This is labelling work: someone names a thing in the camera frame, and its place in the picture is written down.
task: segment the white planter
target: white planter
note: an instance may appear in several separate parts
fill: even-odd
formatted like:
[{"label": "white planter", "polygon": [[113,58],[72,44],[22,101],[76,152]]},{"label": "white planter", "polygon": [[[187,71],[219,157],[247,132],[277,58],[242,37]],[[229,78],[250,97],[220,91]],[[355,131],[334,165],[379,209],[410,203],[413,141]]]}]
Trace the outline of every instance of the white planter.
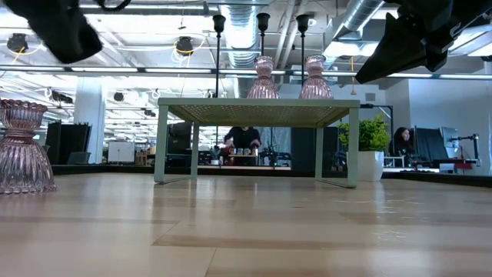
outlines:
[{"label": "white planter", "polygon": [[358,180],[378,182],[381,180],[384,168],[384,152],[359,151]]}]

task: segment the table leg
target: table leg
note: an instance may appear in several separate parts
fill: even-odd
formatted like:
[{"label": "table leg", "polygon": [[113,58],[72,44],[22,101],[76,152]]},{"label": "table leg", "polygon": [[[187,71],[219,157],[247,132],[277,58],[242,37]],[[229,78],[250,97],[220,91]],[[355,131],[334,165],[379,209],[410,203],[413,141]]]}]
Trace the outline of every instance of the table leg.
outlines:
[{"label": "table leg", "polygon": [[323,178],[323,134],[324,128],[316,128],[316,171],[315,178],[321,181]]},{"label": "table leg", "polygon": [[168,113],[169,106],[159,106],[159,119],[157,125],[157,145],[155,149],[154,181],[164,183],[166,151],[168,148]]},{"label": "table leg", "polygon": [[359,171],[359,108],[351,108],[348,115],[348,178],[347,187],[357,187],[357,174]]},{"label": "table leg", "polygon": [[200,124],[193,122],[193,146],[191,150],[191,177],[198,176],[198,135],[200,134]]}]

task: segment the wooden floor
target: wooden floor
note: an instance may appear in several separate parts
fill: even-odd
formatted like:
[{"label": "wooden floor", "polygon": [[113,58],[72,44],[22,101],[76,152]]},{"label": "wooden floor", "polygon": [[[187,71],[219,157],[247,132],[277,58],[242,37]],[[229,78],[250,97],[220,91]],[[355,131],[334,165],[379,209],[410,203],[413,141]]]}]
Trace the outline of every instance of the wooden floor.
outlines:
[{"label": "wooden floor", "polygon": [[56,178],[0,196],[1,277],[492,276],[492,189],[401,180]]}]

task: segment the table top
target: table top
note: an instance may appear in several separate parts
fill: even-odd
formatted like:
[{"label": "table top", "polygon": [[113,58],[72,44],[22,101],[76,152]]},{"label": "table top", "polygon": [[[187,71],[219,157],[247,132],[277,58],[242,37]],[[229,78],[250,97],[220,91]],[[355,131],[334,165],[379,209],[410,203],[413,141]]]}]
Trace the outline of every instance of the table top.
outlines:
[{"label": "table top", "polygon": [[359,100],[160,98],[177,117],[200,125],[322,128],[360,108]]}]

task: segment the pink glass vase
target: pink glass vase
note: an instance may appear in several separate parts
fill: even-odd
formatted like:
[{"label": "pink glass vase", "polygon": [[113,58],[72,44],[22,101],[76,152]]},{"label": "pink glass vase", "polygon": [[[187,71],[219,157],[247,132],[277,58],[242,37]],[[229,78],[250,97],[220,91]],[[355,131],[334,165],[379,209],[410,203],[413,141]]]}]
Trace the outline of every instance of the pink glass vase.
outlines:
[{"label": "pink glass vase", "polygon": [[268,56],[259,56],[254,61],[258,78],[248,93],[248,98],[278,98],[277,88],[271,80],[271,71],[274,68],[274,59]]},{"label": "pink glass vase", "polygon": [[323,55],[310,55],[306,58],[306,69],[309,78],[304,81],[300,99],[333,99],[328,83],[323,79]]},{"label": "pink glass vase", "polygon": [[7,129],[0,142],[0,194],[56,190],[48,156],[32,139],[47,109],[30,102],[0,101],[1,120]]}]

